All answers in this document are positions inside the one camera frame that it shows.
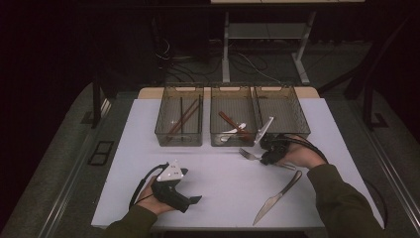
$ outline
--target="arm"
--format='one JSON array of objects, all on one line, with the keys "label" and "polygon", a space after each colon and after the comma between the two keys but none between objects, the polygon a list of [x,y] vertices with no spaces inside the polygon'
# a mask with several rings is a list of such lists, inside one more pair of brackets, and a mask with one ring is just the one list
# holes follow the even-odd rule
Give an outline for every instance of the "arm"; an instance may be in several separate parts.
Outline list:
[{"label": "arm", "polygon": [[165,203],[159,202],[152,192],[151,185],[156,177],[146,185],[139,195],[139,201],[130,208],[123,219],[113,222],[104,233],[104,238],[144,238],[150,237],[151,227],[164,212],[173,210]]},{"label": "arm", "polygon": [[318,154],[298,144],[291,144],[278,163],[287,162],[309,169],[308,177],[316,192],[316,207],[329,237],[384,237],[368,201],[342,180],[334,166],[327,165]]}]

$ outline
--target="fork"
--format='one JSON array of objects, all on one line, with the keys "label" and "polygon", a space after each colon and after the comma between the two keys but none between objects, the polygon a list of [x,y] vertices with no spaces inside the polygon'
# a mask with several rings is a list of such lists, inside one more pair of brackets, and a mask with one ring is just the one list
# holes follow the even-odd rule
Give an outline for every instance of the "fork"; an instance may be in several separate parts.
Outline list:
[{"label": "fork", "polygon": [[[250,161],[260,161],[262,158],[260,157],[256,157],[254,154],[249,153],[248,151],[240,148],[239,149],[239,154],[241,154],[243,157],[247,158]],[[285,169],[291,170],[291,171],[295,171],[296,167],[295,166],[291,166],[291,165],[280,165],[280,167],[283,167]]]}]

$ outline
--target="sleeve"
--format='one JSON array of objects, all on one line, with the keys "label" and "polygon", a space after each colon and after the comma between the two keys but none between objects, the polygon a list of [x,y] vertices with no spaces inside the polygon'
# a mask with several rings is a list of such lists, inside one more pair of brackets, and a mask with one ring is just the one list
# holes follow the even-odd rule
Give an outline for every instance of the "sleeve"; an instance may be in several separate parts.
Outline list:
[{"label": "sleeve", "polygon": [[385,237],[366,198],[343,182],[337,168],[322,165],[308,172],[316,192],[316,207],[330,238]]},{"label": "sleeve", "polygon": [[104,233],[104,238],[144,238],[150,237],[151,227],[158,217],[151,211],[134,205],[123,219],[113,222]]}]

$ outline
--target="background table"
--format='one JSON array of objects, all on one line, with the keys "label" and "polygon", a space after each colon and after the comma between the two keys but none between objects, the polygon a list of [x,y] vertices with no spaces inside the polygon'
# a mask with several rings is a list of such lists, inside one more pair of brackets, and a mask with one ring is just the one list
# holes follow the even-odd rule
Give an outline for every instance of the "background table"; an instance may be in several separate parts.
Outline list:
[{"label": "background table", "polygon": [[[314,92],[310,88],[296,89],[300,93],[306,90]],[[148,91],[142,91],[140,97],[144,98]],[[383,226],[325,100],[301,98],[300,103],[311,128],[308,140],[337,166],[346,182],[367,198],[374,216]],[[315,191],[306,175],[253,227],[263,203],[284,188],[294,172],[247,161],[238,153],[238,148],[211,147],[208,97],[204,99],[203,145],[160,147],[154,133],[159,106],[160,99],[135,100],[93,217],[93,226],[106,227],[121,219],[128,211],[140,179],[156,165],[178,160],[189,172],[177,190],[185,196],[203,195],[203,198],[185,213],[163,214],[154,230],[305,230],[323,227],[315,207]],[[258,146],[246,149],[259,155],[263,152]]]}]

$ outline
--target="knife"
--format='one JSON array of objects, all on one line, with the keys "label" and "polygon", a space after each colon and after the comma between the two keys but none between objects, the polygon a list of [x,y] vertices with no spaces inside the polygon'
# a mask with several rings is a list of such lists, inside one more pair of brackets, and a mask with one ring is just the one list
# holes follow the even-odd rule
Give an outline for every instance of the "knife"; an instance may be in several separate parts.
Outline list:
[{"label": "knife", "polygon": [[254,220],[253,226],[259,222],[263,216],[266,215],[267,212],[286,194],[286,192],[293,187],[293,185],[302,177],[302,171],[297,171],[296,174],[294,174],[294,177],[291,179],[289,184],[277,195],[270,197],[262,206],[259,213],[256,216],[256,219]]}]

